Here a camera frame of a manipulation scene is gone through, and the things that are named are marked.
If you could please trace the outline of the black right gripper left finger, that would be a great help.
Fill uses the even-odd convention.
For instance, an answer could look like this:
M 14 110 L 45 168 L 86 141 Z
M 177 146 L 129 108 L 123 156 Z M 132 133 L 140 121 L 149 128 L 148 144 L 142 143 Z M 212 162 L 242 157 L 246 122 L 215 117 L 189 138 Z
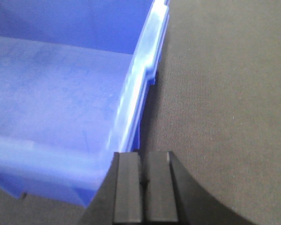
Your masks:
M 79 225 L 143 224 L 141 163 L 136 152 L 114 153 L 108 173 Z

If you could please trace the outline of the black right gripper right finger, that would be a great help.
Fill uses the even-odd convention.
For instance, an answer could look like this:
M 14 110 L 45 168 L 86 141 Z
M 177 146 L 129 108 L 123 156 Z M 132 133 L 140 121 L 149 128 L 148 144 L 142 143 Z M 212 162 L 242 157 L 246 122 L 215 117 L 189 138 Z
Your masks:
M 242 225 L 241 216 L 209 194 L 172 152 L 146 159 L 146 221 L 150 225 Z

